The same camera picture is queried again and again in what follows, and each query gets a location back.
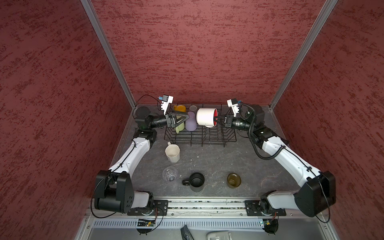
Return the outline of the pale green mug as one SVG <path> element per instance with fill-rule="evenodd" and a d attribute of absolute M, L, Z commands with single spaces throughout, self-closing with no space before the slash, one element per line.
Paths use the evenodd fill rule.
<path fill-rule="evenodd" d="M 176 134 L 179 134 L 182 130 L 185 129 L 185 123 L 181 123 L 180 125 L 178 125 L 176 128 L 175 128 L 175 131 L 176 131 Z"/>

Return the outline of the lilac plastic cup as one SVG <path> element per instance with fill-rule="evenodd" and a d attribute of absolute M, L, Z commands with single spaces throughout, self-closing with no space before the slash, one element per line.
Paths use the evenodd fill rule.
<path fill-rule="evenodd" d="M 185 129 L 189 132 L 193 132 L 197 129 L 196 114 L 194 112 L 188 112 L 189 118 L 185 122 Z"/>

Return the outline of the yellow mug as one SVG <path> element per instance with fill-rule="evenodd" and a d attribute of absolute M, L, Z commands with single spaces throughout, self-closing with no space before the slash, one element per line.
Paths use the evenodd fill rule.
<path fill-rule="evenodd" d="M 187 112 L 187 108 L 184 105 L 176 105 L 174 106 L 174 110 L 178 112 L 183 112 L 183 113 Z"/>

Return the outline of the grey white mug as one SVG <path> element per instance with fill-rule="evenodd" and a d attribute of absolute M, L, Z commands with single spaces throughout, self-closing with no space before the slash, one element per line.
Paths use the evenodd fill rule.
<path fill-rule="evenodd" d="M 192 106 L 189 107 L 189 111 L 191 111 L 191 112 L 196 113 L 197 110 L 198 110 L 198 108 L 197 108 L 197 106 L 195 106 L 195 105 L 192 105 Z"/>

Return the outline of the red inside white mug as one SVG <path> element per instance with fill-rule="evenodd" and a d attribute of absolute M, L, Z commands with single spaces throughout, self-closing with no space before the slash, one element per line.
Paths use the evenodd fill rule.
<path fill-rule="evenodd" d="M 207 128 L 213 128 L 217 125 L 214 118 L 218 116 L 215 108 L 200 108 L 196 114 L 197 124 Z"/>

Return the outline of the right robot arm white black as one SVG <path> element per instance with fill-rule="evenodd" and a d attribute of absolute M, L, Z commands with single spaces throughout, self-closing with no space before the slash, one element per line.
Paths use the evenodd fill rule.
<path fill-rule="evenodd" d="M 265 125 L 265 112 L 259 105 L 229 101 L 232 113 L 212 117 L 214 123 L 247 133 L 256 155 L 265 161 L 276 160 L 296 181 L 297 192 L 270 191 L 261 196 L 260 211 L 272 216 L 279 210 L 299 210 L 307 217 L 318 217 L 336 203 L 336 178 L 306 162 Z"/>

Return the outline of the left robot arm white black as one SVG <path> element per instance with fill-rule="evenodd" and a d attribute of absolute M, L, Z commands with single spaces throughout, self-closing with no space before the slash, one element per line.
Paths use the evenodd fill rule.
<path fill-rule="evenodd" d="M 150 192 L 135 191 L 132 176 L 144 155 L 151 149 L 157 138 L 157 128 L 176 128 L 189 115 L 176 110 L 169 110 L 173 97 L 159 97 L 162 115 L 152 113 L 147 107 L 135 107 L 133 117 L 138 125 L 131 145 L 120 159 L 108 170 L 101 170 L 96 176 L 91 210 L 127 214 L 131 209 L 152 211 L 155 209 L 154 198 Z"/>

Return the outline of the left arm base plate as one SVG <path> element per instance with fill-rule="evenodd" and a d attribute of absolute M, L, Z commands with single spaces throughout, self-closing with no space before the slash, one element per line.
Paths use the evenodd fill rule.
<path fill-rule="evenodd" d="M 154 200 L 153 203 L 150 203 L 151 207 L 149 208 L 133 208 L 127 213 L 128 216 L 166 216 L 168 211 L 168 200 Z"/>

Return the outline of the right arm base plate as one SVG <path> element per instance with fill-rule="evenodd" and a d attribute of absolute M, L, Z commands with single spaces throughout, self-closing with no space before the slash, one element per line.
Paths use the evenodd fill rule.
<path fill-rule="evenodd" d="M 275 209 L 267 200 L 246 200 L 245 209 L 249 217 L 280 217 L 287 215 L 285 209 Z"/>

